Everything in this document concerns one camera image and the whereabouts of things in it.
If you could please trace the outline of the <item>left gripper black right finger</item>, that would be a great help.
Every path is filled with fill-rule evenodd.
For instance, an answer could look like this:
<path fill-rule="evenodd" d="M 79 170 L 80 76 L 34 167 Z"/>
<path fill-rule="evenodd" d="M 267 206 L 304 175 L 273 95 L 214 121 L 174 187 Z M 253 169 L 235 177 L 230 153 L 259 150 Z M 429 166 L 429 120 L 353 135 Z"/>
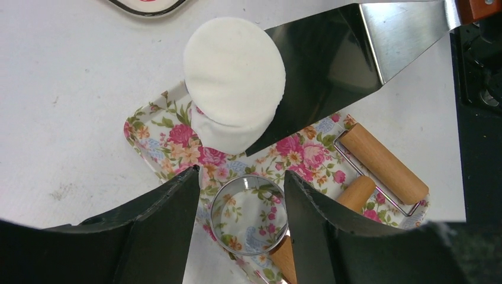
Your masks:
<path fill-rule="evenodd" d="M 299 283 L 467 283 L 445 223 L 402 230 L 373 221 L 313 189 L 284 182 Z"/>

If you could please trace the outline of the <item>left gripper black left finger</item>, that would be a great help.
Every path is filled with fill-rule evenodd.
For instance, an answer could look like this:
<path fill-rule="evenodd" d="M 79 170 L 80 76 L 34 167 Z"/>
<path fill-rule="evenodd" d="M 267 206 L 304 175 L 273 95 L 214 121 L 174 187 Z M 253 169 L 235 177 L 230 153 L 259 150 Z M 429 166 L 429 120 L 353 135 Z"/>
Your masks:
<path fill-rule="evenodd" d="M 199 167 L 78 225 L 1 221 L 2 283 L 182 283 Z"/>

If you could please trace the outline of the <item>floral pattern tray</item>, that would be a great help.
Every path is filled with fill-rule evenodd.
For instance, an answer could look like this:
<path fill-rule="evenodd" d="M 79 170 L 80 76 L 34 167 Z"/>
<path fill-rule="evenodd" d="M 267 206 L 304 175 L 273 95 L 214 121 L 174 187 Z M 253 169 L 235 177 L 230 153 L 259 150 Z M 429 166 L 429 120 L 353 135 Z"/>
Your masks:
<path fill-rule="evenodd" d="M 355 120 L 337 112 L 253 155 L 231 155 L 201 144 L 191 128 L 192 106 L 181 82 L 128 117 L 124 135 L 164 182 L 197 164 L 197 222 L 253 283 L 285 283 L 266 252 L 287 221 L 281 193 L 285 172 L 292 170 L 314 189 L 337 198 L 358 173 L 333 141 Z"/>

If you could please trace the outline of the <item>leftover dough scrap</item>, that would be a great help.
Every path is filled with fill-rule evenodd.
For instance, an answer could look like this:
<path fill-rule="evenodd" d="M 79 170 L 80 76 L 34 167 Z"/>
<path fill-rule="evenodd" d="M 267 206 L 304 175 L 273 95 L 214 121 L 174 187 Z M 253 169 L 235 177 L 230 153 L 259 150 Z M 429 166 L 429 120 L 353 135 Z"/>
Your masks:
<path fill-rule="evenodd" d="M 201 144 L 226 154 L 246 151 L 262 136 L 272 120 L 273 116 L 268 116 L 244 127 L 233 127 L 213 121 L 197 106 L 191 107 L 191 128 Z"/>

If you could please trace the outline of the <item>metal spatula wooden handle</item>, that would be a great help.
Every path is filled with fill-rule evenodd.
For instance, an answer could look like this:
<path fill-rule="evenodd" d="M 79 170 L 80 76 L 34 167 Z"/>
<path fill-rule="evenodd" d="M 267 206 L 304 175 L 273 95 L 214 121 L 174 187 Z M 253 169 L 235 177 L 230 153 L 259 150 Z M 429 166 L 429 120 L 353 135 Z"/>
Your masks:
<path fill-rule="evenodd" d="M 268 28 L 284 97 L 246 154 L 376 92 L 448 32 L 500 12 L 500 1 L 354 3 Z"/>

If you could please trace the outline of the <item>white dough piece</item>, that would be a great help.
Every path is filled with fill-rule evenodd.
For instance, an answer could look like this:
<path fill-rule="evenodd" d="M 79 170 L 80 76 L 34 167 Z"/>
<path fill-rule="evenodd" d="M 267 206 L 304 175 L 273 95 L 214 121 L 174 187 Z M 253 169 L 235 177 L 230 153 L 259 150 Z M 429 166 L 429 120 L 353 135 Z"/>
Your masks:
<path fill-rule="evenodd" d="M 285 91 L 285 65 L 276 44 L 241 18 L 215 18 L 198 27 L 186 44 L 183 69 L 197 107 L 229 126 L 273 117 Z"/>

